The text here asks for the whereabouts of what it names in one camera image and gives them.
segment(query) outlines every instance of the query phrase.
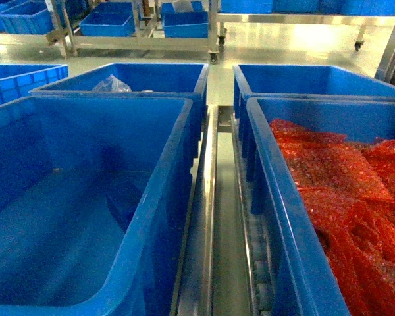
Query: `rack leg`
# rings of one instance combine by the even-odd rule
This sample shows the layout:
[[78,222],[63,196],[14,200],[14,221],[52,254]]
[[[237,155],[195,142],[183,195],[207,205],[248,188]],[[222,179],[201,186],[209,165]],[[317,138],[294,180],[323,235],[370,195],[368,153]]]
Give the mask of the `rack leg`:
[[220,22],[219,24],[219,41],[218,44],[220,47],[224,46],[226,37],[226,28],[224,27],[224,22]]
[[359,32],[358,37],[357,37],[357,39],[355,41],[355,44],[354,44],[354,48],[355,48],[356,51],[359,51],[361,46],[363,46],[363,44],[364,44],[363,37],[364,37],[364,32],[365,31],[366,31],[366,25],[362,25],[360,27],[360,32]]

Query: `red bubble wrap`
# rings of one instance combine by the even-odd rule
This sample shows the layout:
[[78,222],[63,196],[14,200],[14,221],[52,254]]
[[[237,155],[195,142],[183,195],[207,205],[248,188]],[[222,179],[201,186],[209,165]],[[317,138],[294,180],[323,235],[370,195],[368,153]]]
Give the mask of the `red bubble wrap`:
[[395,159],[395,140],[384,140],[364,152],[366,157]]
[[375,170],[355,148],[336,145],[320,149],[317,156],[328,172],[331,187],[363,199],[393,200]]
[[301,132],[307,130],[307,128],[294,124],[289,120],[282,120],[281,118],[276,118],[270,123],[271,130],[273,133],[276,132]]

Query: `gray floor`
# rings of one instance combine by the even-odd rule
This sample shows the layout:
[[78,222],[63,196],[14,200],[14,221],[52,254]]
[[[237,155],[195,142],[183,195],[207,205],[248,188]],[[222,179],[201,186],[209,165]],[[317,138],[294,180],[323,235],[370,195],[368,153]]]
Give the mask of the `gray floor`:
[[[209,75],[208,104],[231,105],[232,65],[277,63],[337,65],[374,76],[392,28],[368,27],[359,53],[354,26],[226,24],[228,34],[220,63]],[[70,75],[111,62],[207,62],[201,53],[81,51],[65,61],[55,48],[34,49],[0,45],[0,63],[68,63]],[[248,315],[244,251],[234,201],[234,161],[230,134],[219,134],[215,227],[215,316]]]

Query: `clear plastic bag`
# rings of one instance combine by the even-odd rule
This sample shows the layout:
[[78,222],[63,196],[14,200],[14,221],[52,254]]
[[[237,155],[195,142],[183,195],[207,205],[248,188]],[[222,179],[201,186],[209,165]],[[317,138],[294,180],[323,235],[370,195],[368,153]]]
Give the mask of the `clear plastic bag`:
[[176,12],[192,12],[192,2],[189,0],[176,0],[172,3]]
[[111,75],[107,79],[98,83],[92,91],[99,92],[131,92],[132,89],[120,79]]

